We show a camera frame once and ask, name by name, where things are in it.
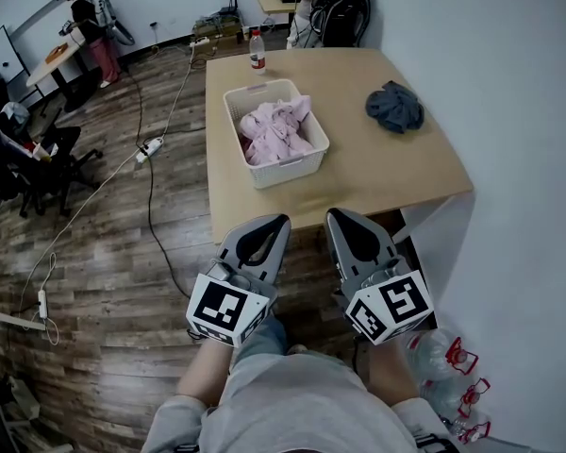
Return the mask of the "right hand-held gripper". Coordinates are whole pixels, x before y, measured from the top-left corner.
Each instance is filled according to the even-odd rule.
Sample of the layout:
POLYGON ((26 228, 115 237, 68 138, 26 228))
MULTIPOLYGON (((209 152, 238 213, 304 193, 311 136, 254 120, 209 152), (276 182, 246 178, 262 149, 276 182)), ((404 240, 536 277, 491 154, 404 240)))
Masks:
POLYGON ((331 208, 326 213, 326 233, 331 257, 344 280, 335 298, 358 335, 374 345, 383 344, 433 313, 422 274, 410 269, 404 257, 395 257, 384 227, 357 212, 331 208), (353 267, 367 263, 379 266, 365 277, 356 277, 353 267))

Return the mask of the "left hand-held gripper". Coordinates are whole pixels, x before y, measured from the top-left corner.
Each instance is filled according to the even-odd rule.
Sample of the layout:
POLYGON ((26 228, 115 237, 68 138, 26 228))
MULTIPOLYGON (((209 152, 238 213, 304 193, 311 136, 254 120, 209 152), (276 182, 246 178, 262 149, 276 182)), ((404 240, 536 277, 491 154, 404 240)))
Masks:
POLYGON ((286 214, 232 228, 208 271, 195 281, 186 313, 192 331, 231 347, 246 343, 275 302, 290 234, 286 214))

